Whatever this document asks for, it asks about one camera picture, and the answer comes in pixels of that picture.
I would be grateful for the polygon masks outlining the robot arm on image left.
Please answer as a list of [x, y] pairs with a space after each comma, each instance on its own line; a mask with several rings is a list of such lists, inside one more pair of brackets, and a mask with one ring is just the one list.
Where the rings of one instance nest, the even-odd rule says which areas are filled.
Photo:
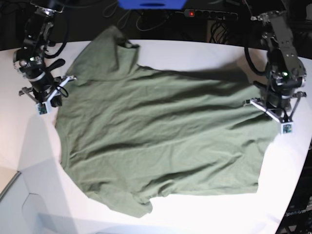
[[31, 84], [29, 88], [21, 88], [19, 96], [27, 95], [39, 107], [43, 107], [45, 103], [52, 107], [60, 107], [62, 98], [69, 96], [61, 84], [65, 78], [55, 78], [51, 74], [52, 70], [63, 66], [65, 60], [59, 58], [50, 66], [45, 63], [45, 59], [58, 57], [68, 42], [69, 18], [65, 15], [66, 31], [62, 44], [53, 55], [47, 54], [47, 48], [55, 46], [50, 40], [55, 14], [63, 12], [65, 3], [65, 0], [32, 0], [31, 4], [36, 7], [36, 10], [25, 24], [25, 37], [21, 48], [13, 55], [14, 68]]

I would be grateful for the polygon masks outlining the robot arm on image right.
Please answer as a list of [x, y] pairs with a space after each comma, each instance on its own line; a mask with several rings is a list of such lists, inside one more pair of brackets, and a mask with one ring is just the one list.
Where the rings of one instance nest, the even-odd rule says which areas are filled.
[[263, 96], [246, 104], [254, 105], [278, 123], [291, 123], [296, 110], [291, 106], [291, 99], [300, 101], [306, 96], [303, 92], [296, 92], [296, 89], [305, 85], [307, 73], [293, 45], [286, 4], [282, 0], [245, 0], [244, 4], [251, 15], [250, 20], [258, 22], [261, 40], [267, 48], [265, 69], [259, 71], [251, 60], [249, 47], [244, 47], [251, 70], [267, 80], [266, 84], [253, 82]]

